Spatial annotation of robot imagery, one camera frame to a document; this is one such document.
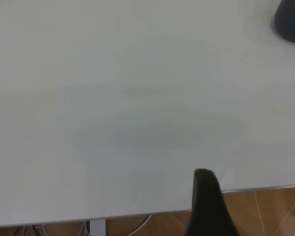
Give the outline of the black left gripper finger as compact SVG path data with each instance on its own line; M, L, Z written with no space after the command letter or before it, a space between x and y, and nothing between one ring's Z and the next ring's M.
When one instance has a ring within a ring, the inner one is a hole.
M213 171L194 171L192 208L186 236L239 235Z

